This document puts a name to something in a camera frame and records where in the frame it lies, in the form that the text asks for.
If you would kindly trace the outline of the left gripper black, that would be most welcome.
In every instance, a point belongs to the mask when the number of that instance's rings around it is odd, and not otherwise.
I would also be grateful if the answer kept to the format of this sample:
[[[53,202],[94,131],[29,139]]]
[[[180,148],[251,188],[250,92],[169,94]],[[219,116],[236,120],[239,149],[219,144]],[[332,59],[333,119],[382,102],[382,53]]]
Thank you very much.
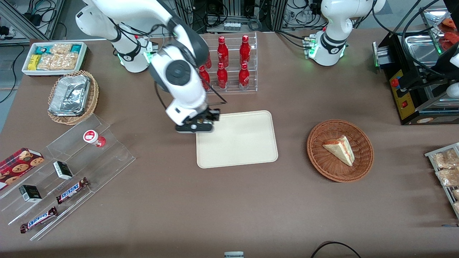
[[[446,52],[438,57],[436,64],[431,67],[436,72],[453,72],[443,77],[434,78],[426,77],[425,74],[407,73],[399,78],[400,90],[416,90],[432,84],[436,85],[435,94],[446,93],[449,86],[458,83],[458,45],[451,46]]]

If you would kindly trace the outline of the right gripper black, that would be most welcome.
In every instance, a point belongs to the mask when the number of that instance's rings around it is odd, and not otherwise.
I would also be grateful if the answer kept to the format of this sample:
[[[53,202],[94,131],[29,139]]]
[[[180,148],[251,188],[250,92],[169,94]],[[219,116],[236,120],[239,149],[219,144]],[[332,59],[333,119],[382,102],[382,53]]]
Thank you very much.
[[[206,109],[193,118],[187,118],[185,124],[212,124],[220,119],[220,109]]]

